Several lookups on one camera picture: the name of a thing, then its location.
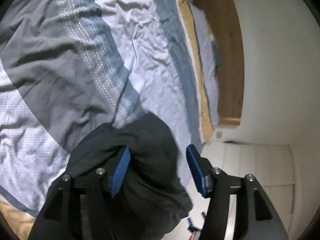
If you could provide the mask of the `black puffer jacket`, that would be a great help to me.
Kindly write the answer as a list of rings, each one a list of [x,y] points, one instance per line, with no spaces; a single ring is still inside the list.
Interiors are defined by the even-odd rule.
[[[112,197],[111,177],[126,147],[130,163]],[[178,153],[170,128],[152,113],[121,129],[100,125],[50,186],[29,238],[163,238],[192,208],[177,176]]]

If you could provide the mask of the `striped pillow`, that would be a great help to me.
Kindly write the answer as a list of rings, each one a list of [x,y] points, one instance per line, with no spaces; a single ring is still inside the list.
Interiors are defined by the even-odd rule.
[[[222,64],[223,64],[223,58],[222,58],[222,55],[221,55],[221,52],[220,52],[220,48],[219,48],[219,45],[218,45],[218,42],[215,38],[215,35],[213,33],[213,30],[211,28],[211,25],[208,21],[208,18],[205,14],[205,12],[200,9],[200,12],[203,14],[204,16],[204,19],[206,21],[206,26],[207,26],[207,31],[208,31],[208,35],[209,35],[209,38],[210,38],[210,44],[212,46],[212,50],[213,50],[213,56],[214,56],[214,61],[215,61],[215,70],[218,72],[219,69],[222,67]]]

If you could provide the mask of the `striped bed duvet cover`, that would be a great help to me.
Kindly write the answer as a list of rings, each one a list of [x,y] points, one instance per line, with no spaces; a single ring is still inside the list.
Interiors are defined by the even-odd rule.
[[[1,214],[27,239],[51,183],[100,124],[153,113],[185,149],[219,122],[206,21],[193,0],[1,0]]]

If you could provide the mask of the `wooden headboard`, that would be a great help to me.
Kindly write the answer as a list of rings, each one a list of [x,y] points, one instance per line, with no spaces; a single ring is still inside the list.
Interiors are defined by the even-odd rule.
[[[193,0],[193,3],[207,16],[222,56],[222,66],[217,71],[219,124],[237,127],[244,99],[245,62],[234,0]]]

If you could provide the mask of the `wall light switch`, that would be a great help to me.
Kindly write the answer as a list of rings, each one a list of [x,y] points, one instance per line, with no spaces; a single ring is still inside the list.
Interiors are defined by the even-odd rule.
[[[217,131],[216,137],[217,137],[217,139],[221,139],[222,138],[222,132],[221,131]]]

